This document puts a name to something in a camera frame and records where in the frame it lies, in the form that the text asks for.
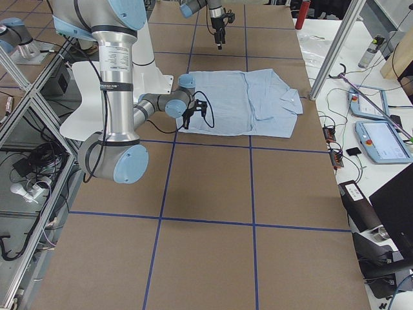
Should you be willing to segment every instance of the computer monitor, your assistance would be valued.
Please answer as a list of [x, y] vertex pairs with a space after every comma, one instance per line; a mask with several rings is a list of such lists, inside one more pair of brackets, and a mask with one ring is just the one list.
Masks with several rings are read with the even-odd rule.
[[370, 202], [404, 259], [412, 259], [413, 164], [372, 194]]

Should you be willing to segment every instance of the light blue shirt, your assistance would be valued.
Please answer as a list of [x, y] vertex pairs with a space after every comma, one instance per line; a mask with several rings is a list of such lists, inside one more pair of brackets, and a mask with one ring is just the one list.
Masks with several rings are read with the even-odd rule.
[[[218, 136], [256, 135], [289, 138], [303, 113], [298, 91], [290, 88], [272, 69], [252, 72], [191, 72], [196, 90], [204, 92], [214, 110], [215, 127], [210, 128], [199, 112], [188, 130]], [[201, 94], [197, 99], [205, 101]], [[212, 123], [208, 108], [206, 119]], [[182, 118], [177, 119], [178, 128]]]

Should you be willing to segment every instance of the red bottle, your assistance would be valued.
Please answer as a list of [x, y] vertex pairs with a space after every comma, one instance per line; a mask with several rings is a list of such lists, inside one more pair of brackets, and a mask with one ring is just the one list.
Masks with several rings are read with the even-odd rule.
[[308, 8], [310, 8], [311, 0], [303, 0], [299, 8], [296, 29], [303, 28], [304, 19], [307, 17]]

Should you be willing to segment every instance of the white table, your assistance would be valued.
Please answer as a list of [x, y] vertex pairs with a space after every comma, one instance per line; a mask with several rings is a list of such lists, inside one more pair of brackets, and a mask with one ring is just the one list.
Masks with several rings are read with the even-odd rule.
[[[306, 69], [310, 78], [310, 82], [313, 82], [316, 78], [319, 67], [321, 66], [320, 56], [325, 56], [327, 54], [328, 47], [334, 39], [334, 36], [340, 26], [340, 22], [341, 21], [307, 19], [304, 22], [303, 29], [297, 30], [297, 36], [300, 40], [303, 57], [306, 60]], [[361, 56], [364, 54], [366, 48], [370, 44], [371, 40], [372, 38], [364, 24], [361, 21], [356, 22], [347, 39], [347, 42], [341, 49], [331, 75], [336, 76], [337, 74], [342, 72], [343, 68], [339, 65], [340, 63], [343, 63], [347, 67], [347, 72], [362, 71], [363, 69], [360, 69], [358, 67], [358, 62], [361, 59]], [[311, 55], [311, 53], [318, 54], [319, 56], [313, 56]], [[377, 60], [380, 61], [382, 59], [383, 56], [381, 55], [381, 53], [378, 53], [371, 62], [370, 67]], [[385, 61], [382, 60], [382, 62], [378, 66], [371, 69], [371, 73], [368, 75], [366, 80], [364, 80], [364, 78], [367, 76], [370, 70], [365, 72], [349, 73], [347, 75], [347, 78], [355, 84], [360, 84], [364, 80], [364, 85], [378, 87], [385, 90], [399, 87], [400, 85], [396, 80], [383, 79], [381, 77], [379, 71], [384, 63]], [[325, 115], [333, 118], [336, 121], [336, 124], [342, 124], [345, 122], [345, 119], [328, 110], [327, 95], [328, 102], [330, 103], [330, 109], [342, 115], [347, 115], [348, 93], [343, 90], [332, 90], [333, 88], [342, 88], [343, 90], [348, 90], [350, 87], [341, 79], [328, 79], [316, 100], [317, 109], [321, 111], [320, 115], [324, 115], [323, 113], [325, 113]], [[411, 105], [402, 88], [386, 91], [386, 96], [389, 105]], [[407, 132], [412, 133], [413, 109], [390, 109], [390, 113], [399, 115], [401, 117], [403, 128]], [[347, 119], [348, 122], [346, 126], [341, 125], [336, 127], [336, 139], [337, 142], [342, 146], [343, 150], [352, 147], [359, 147], [362, 151], [362, 154], [359, 155], [359, 158], [365, 168], [363, 169], [363, 177], [358, 185], [365, 196], [369, 197], [384, 183], [386, 183], [397, 173], [402, 171], [407, 165], [377, 165], [373, 163], [373, 161], [367, 155], [365, 155], [365, 151], [359, 144], [358, 138], [356, 137], [356, 133], [354, 131], [355, 122], [362, 119], [352, 116], [351, 111], [348, 113]], [[320, 120], [321, 124], [332, 124], [329, 119], [321, 118]], [[354, 163], [359, 165], [355, 157], [351, 157], [351, 159], [354, 161]], [[346, 159], [344, 159], [344, 165], [344, 168], [337, 171], [337, 183], [342, 183], [348, 180], [355, 180], [357, 178], [358, 171], [356, 167]], [[371, 235], [368, 232], [364, 232], [363, 235], [372, 240]], [[391, 241], [381, 242], [379, 244], [389, 244], [393, 248], [396, 248]], [[378, 307], [382, 303], [388, 304], [388, 300], [379, 300], [375, 298], [372, 294], [372, 291], [367, 285], [366, 290], [372, 309], [378, 309]], [[392, 310], [411, 309], [413, 309], [413, 292], [398, 294], [392, 305]]]

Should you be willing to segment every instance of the label sticker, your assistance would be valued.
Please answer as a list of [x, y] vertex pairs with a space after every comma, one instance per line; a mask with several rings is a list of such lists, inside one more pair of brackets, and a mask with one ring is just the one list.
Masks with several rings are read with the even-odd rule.
[[130, 72], [129, 49], [120, 46], [99, 46], [102, 71]]
[[358, 200], [363, 199], [363, 195], [360, 193], [359, 189], [356, 187], [355, 184], [348, 184], [346, 185], [346, 190], [350, 194], [351, 198], [356, 202]]

